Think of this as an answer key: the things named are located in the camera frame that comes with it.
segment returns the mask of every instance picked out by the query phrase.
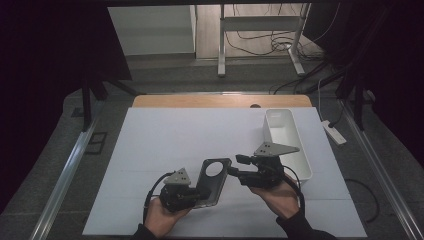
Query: white table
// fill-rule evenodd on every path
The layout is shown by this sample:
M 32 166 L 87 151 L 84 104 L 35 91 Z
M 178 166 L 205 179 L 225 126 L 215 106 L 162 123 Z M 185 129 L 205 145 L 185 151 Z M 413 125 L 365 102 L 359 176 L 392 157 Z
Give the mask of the white table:
M 313 177 L 302 191 L 306 217 L 336 237 L 366 237 L 315 108 L 291 108 Z M 130 108 L 85 226 L 84 235 L 132 235 L 154 182 L 185 167 L 192 185 L 203 160 L 252 155 L 263 142 L 266 109 Z M 158 194 L 163 185 L 156 188 Z M 194 209 L 172 237 L 284 237 L 265 203 L 228 176 L 218 205 Z

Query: white plastic tray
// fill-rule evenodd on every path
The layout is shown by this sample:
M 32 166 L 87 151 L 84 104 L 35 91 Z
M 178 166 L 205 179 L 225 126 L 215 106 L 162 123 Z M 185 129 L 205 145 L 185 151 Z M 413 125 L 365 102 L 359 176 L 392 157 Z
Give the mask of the white plastic tray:
M 312 177 L 312 170 L 302 141 L 297 131 L 296 122 L 290 109 L 269 109 L 266 111 L 264 126 L 264 139 L 268 142 L 298 147 L 299 152 L 280 156 L 281 164 L 290 167 L 296 172 L 301 184 Z M 294 174 L 285 171 L 293 179 Z

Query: gray carpet floor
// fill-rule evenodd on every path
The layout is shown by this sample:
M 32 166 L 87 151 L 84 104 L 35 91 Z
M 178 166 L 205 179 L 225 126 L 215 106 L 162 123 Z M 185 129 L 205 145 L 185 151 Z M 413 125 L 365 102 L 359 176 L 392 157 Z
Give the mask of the gray carpet floor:
M 122 82 L 147 93 L 242 91 L 247 94 L 268 94 L 271 86 L 296 79 L 293 66 L 288 59 L 229 60 L 225 78 L 216 76 L 216 61 L 184 60 L 177 61 L 178 64 L 156 62 L 151 65 L 137 61 L 131 59 L 129 62 L 129 65 L 133 66 L 131 73 L 134 81 Z M 316 65 L 316 62 L 308 62 L 305 68 L 309 71 Z M 299 89 L 316 83 L 331 71 L 331 68 L 326 69 L 299 86 Z M 109 97 L 95 129 L 96 133 L 107 133 L 105 145 L 100 154 L 85 154 L 82 158 L 48 239 L 92 238 L 82 236 L 82 230 L 108 166 L 126 111 L 134 99 L 112 85 L 107 83 L 105 85 Z M 320 94 L 315 92 L 309 95 L 316 107 L 319 105 L 318 96 L 320 96 L 321 114 L 323 118 L 332 121 L 336 120 L 342 111 L 334 96 L 335 87 L 337 87 L 337 82 L 323 87 Z M 292 91 L 293 85 L 283 88 L 279 94 L 291 94 Z M 66 98 L 63 115 L 49 143 L 21 188 L 0 216 L 0 239 L 28 239 L 31 235 L 82 129 L 82 117 L 72 117 L 75 109 L 81 107 L 79 91 Z M 424 189 L 417 187 L 424 182 L 423 169 L 380 122 L 372 112 L 370 105 L 364 107 L 364 126 L 374 148 L 414 213 L 418 224 L 424 226 Z M 374 213 L 375 202 L 362 186 L 352 182 L 347 183 L 369 236 L 368 239 L 408 239 L 347 120 L 342 117 L 336 128 L 348 141 L 343 147 L 338 147 L 329 140 L 343 176 L 368 185 L 381 206 L 381 212 L 377 219 L 366 223 L 365 221 Z M 98 145 L 94 144 L 89 145 L 87 150 L 92 152 L 100 149 Z

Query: white wall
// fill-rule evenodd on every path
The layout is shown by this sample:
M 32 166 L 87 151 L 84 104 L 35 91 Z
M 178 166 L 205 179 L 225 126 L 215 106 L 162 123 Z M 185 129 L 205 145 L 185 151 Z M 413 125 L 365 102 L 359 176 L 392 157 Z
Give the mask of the white wall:
M 109 8 L 126 56 L 194 53 L 193 11 L 192 6 Z

